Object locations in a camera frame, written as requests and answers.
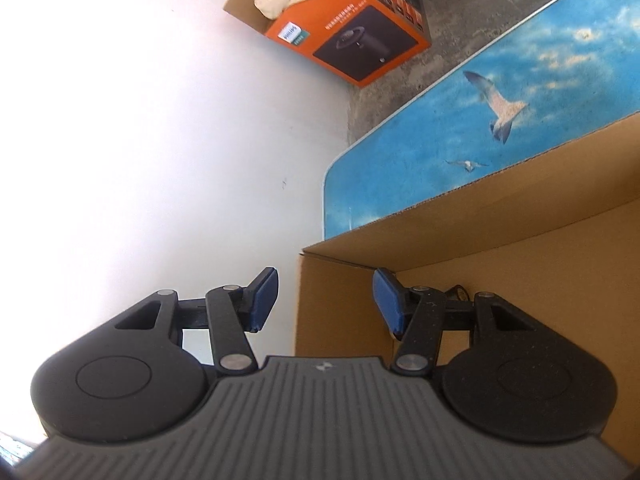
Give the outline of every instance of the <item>philips logo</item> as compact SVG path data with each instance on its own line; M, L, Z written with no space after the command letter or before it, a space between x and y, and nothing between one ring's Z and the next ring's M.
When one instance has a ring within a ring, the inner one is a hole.
M293 43L295 39L300 35L302 29L298 27L295 23L287 23L285 27L280 31L278 37L281 40L286 41L287 43Z

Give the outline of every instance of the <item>product image on box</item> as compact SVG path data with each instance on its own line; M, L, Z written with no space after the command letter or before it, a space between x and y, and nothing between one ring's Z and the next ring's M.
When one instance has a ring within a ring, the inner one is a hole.
M417 41L373 6L366 7L314 52L314 57L361 81Z

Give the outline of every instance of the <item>cardboard box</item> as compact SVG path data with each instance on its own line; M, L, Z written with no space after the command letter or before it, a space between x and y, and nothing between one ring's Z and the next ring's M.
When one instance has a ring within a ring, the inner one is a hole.
M640 114L303 251L296 355L371 356L394 340L377 267L405 286L490 290L603 361L604 440L640 462ZM440 363L466 348L445 333Z
M422 0L306 0L273 21L254 0L224 9L359 87L431 46Z

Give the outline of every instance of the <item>orange product box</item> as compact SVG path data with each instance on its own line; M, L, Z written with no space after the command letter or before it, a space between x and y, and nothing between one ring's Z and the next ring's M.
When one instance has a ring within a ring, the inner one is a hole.
M224 9L361 88L431 46L422 0L306 0L276 20L254 0L227 0Z

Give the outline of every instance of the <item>open cardboard box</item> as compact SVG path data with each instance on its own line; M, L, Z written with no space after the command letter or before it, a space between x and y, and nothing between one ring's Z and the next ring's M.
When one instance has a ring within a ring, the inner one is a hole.
M303 251L296 355L395 343L377 267L405 286L490 290L603 361L618 384L604 440L640 462L640 113ZM466 348L444 334L439 363Z

